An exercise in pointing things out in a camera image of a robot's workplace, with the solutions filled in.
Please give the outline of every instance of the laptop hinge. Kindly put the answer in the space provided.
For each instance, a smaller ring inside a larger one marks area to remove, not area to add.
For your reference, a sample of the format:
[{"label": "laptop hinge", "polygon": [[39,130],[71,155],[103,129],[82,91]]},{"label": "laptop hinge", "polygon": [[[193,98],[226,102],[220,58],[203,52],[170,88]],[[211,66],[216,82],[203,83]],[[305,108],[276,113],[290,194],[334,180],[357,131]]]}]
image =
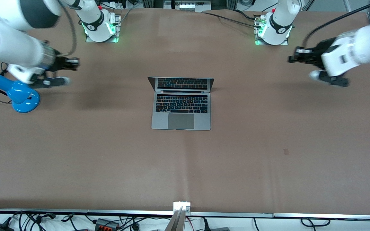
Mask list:
[{"label": "laptop hinge", "polygon": [[201,94],[203,91],[173,91],[173,90],[162,90],[161,93],[194,93]]}]

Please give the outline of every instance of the laptop trackpad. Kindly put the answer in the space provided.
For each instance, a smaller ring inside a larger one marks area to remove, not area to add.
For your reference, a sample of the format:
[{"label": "laptop trackpad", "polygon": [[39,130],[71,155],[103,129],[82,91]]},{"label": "laptop trackpad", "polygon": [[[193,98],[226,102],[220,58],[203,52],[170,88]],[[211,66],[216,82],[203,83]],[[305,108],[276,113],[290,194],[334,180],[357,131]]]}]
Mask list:
[{"label": "laptop trackpad", "polygon": [[168,114],[169,129],[194,129],[194,114]]}]

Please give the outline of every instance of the laptop keyboard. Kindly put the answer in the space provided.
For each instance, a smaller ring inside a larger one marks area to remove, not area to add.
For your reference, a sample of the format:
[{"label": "laptop keyboard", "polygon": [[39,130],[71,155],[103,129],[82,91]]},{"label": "laptop keyboard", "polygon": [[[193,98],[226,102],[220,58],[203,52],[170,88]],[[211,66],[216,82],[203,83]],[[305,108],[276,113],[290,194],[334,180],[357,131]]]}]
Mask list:
[{"label": "laptop keyboard", "polygon": [[157,95],[155,112],[208,113],[208,96]]},{"label": "laptop keyboard", "polygon": [[208,85],[207,79],[158,78],[158,88],[206,90]]}]

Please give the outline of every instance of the blue plastic object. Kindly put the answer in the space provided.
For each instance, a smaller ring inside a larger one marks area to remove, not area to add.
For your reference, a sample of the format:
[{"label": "blue plastic object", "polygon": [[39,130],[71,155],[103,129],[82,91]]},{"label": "blue plastic object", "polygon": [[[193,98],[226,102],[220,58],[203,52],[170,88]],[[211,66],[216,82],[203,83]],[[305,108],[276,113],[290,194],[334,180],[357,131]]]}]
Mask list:
[{"label": "blue plastic object", "polygon": [[40,94],[21,81],[12,81],[0,75],[0,89],[12,100],[12,108],[19,113],[34,110],[40,103]]}]

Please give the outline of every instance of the space bar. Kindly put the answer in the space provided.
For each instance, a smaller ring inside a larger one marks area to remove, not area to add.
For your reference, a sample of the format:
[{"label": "space bar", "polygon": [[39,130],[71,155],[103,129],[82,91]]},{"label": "space bar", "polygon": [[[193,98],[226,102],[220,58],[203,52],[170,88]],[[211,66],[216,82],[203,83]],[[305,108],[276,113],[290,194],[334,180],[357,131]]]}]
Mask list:
[{"label": "space bar", "polygon": [[188,110],[171,109],[171,112],[188,113]]}]

